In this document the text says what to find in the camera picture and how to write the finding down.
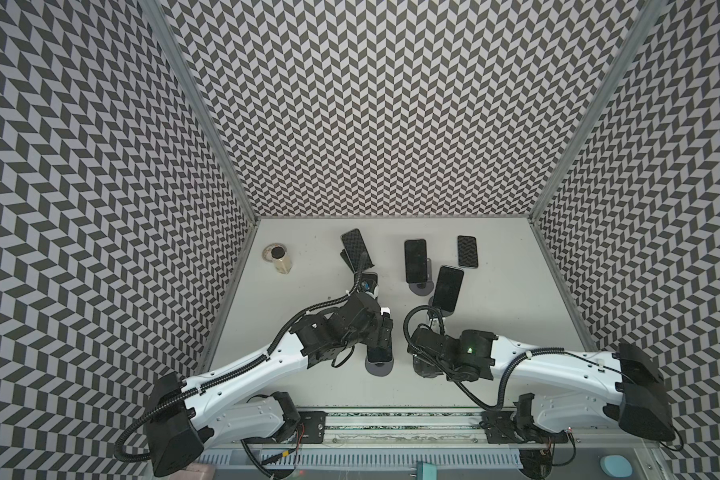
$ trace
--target enclosure wall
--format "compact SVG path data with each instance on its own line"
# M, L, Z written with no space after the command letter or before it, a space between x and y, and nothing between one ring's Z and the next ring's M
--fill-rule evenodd
M142 469L247 229L133 2L0 2L0 478Z
M601 348L662 365L680 478L720 478L720 2L670 2L541 219Z
M641 0L163 0L260 215L527 214Z

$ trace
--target red wire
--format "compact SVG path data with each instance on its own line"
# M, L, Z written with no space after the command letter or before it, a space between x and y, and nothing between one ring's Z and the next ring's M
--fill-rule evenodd
M298 453L298 447L302 444L302 437L304 436L304 424L302 424L302 434L298 436L298 440L296 441L296 450L293 451L293 466L296 466L296 462L298 461L298 457L296 454Z

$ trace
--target black smartphone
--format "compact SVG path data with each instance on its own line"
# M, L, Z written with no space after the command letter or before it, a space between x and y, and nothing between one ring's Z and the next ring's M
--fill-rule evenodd
M458 265L467 268L478 268L478 241L473 236L459 235L456 239L458 245Z
M464 271L452 266L442 265L438 273L438 283L434 286L432 306L446 312L456 311L456 300L461 290Z
M368 360L368 363L391 362L394 358L392 356L392 347L390 346L383 349L380 346L376 346L372 349L368 349L365 353L365 358Z
M408 283L427 283L427 241L406 240L405 281Z
M360 235L360 229L355 228L342 235L342 243L344 244L344 250L347 252L349 263L352 264L352 270L356 272L358 270L358 264L360 264L360 255L362 255L363 252L368 253L362 235ZM371 256L369 254L365 260L363 269L367 270L371 267L373 267L373 262L371 262Z

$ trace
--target teal circular object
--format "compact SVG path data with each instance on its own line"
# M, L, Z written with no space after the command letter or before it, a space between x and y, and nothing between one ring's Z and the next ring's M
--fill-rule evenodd
M632 476L632 464L621 455L608 455L600 459L600 467L606 475L614 478Z

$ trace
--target phone screen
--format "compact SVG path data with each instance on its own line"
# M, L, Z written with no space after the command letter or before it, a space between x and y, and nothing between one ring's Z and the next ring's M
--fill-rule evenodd
M456 311L456 300L461 290L464 271L452 266L441 266L438 283L434 286L432 306L442 308L446 312Z
M405 281L408 283L427 282L427 241L405 241Z
M381 347L375 347L372 349L368 349L365 353L365 359L368 360L368 363L387 363L391 362L393 360L392 358L392 348L383 349Z

